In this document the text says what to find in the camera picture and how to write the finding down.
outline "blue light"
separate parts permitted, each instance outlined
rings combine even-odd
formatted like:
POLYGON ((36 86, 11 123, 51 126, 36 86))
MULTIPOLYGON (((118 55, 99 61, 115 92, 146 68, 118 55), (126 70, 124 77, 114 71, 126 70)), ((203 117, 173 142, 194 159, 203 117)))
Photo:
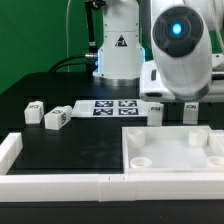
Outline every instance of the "blue light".
POLYGON ((175 24, 173 25, 173 33, 174 33, 175 35, 179 35, 181 32, 182 32, 182 27, 181 27, 181 25, 180 25, 179 23, 175 23, 175 24))

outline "green wall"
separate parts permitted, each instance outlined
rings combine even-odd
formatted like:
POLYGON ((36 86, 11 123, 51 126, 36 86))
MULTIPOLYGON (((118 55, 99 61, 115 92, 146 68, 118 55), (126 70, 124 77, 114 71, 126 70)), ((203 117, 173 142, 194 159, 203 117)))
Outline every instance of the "green wall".
MULTIPOLYGON (((32 72, 47 71, 66 57, 68 0, 0 0, 0 93, 32 72)), ((102 19, 94 12, 96 40, 102 43, 102 19)), ((219 52, 215 35, 213 47, 219 52)), ((84 0, 73 0, 70 55, 88 52, 84 0)))

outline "black tabletop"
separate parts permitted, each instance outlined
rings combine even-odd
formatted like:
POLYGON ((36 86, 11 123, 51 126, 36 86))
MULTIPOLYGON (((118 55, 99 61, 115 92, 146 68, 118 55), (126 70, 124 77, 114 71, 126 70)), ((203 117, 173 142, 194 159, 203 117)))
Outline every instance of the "black tabletop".
MULTIPOLYGON (((121 129, 146 118, 75 118, 59 131, 26 125, 29 102, 45 113, 76 100, 136 99, 138 87, 99 85, 85 73, 34 73, 0 95, 0 141, 21 132, 24 148, 8 175, 123 173, 121 129)), ((199 124, 224 128, 224 104, 200 104, 199 124)), ((164 125, 183 125, 183 104, 165 104, 164 125)), ((0 223, 220 223, 224 201, 0 203, 0 223)))

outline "white cube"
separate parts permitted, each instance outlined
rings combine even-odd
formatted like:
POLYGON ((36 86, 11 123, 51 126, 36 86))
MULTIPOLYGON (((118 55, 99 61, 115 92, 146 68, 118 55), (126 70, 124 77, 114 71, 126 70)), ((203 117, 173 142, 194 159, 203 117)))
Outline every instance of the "white cube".
POLYGON ((24 114, 26 124, 39 124, 44 116, 43 102, 30 102, 25 109, 24 114))
POLYGON ((183 124, 198 124, 199 103, 185 103, 183 124))
POLYGON ((72 107, 56 107, 44 116, 45 128, 59 130, 71 120, 72 107))
POLYGON ((160 127, 163 123, 164 105, 161 103, 150 103, 147 125, 153 127, 160 127))

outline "white robot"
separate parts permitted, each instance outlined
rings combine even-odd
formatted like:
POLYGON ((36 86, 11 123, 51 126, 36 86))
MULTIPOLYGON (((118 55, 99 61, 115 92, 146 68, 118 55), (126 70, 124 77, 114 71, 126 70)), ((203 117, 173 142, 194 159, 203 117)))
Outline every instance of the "white robot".
POLYGON ((104 43, 93 77, 108 85, 138 85, 145 55, 139 43, 139 5, 136 0, 104 1, 104 43))
POLYGON ((224 75, 214 72, 223 54, 212 55, 209 30, 223 26, 222 0, 143 0, 143 33, 154 61, 143 64, 140 98, 144 101, 224 100, 224 75))

